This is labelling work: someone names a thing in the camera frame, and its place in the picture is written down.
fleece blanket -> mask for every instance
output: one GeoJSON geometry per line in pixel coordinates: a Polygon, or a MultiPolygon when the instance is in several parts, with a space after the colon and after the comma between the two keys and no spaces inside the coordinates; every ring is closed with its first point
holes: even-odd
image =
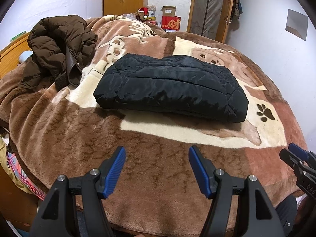
{"type": "MultiPolygon", "coordinates": [[[[119,16],[91,19],[98,35],[91,64],[77,88],[57,92],[52,79],[17,87],[25,64],[0,81],[1,125],[28,177],[47,191],[56,177],[81,176],[118,145],[127,160],[114,193],[103,201],[110,223],[130,233],[198,236],[211,201],[200,193],[188,160],[192,144],[231,176],[254,174],[277,205],[298,190],[279,159],[289,143],[306,148],[301,129],[280,91],[249,58],[226,44],[186,32],[165,33],[119,16]],[[126,53],[162,58],[190,55],[230,69],[249,100],[246,120],[220,123],[168,113],[103,110],[94,97],[104,72],[126,53]]],[[[80,198],[77,205],[82,207],[80,198]]],[[[234,226],[233,198],[228,229],[234,226]]]]}

wooden bed frame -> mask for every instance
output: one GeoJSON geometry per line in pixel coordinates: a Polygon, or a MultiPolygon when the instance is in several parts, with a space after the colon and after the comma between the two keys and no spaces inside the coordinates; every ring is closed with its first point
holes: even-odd
{"type": "MultiPolygon", "coordinates": [[[[29,33],[22,35],[0,51],[0,78],[18,66],[19,56],[23,51],[30,50],[27,44],[28,35],[29,33]]],[[[1,166],[0,186],[0,211],[2,215],[14,227],[28,232],[37,213],[39,199],[16,187],[1,166]]]]}

blue gripper pad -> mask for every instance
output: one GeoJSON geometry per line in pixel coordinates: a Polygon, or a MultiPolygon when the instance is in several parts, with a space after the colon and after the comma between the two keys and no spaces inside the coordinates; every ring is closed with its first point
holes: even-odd
{"type": "Polygon", "coordinates": [[[124,147],[122,147],[116,155],[116,158],[114,159],[114,162],[105,178],[103,196],[106,199],[109,197],[110,194],[114,192],[116,183],[119,179],[119,176],[125,163],[125,158],[126,152],[124,147]]]}
{"type": "Polygon", "coordinates": [[[294,143],[289,144],[289,151],[292,152],[294,155],[298,156],[302,161],[309,160],[308,153],[294,143]]]}
{"type": "Polygon", "coordinates": [[[210,179],[193,147],[189,148],[189,162],[201,193],[209,199],[212,195],[210,179]]]}

stuffed animal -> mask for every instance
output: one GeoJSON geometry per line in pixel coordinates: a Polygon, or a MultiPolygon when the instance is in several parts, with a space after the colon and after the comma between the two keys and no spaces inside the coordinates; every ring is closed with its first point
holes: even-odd
{"type": "Polygon", "coordinates": [[[148,8],[147,7],[142,7],[140,8],[136,13],[133,13],[136,17],[137,20],[145,22],[146,19],[148,18],[148,8]]]}

gray square on wall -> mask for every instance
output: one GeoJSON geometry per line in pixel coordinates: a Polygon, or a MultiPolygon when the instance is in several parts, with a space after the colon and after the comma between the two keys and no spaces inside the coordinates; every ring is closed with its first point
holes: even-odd
{"type": "Polygon", "coordinates": [[[288,11],[285,30],[306,41],[308,17],[297,11],[288,11]]]}

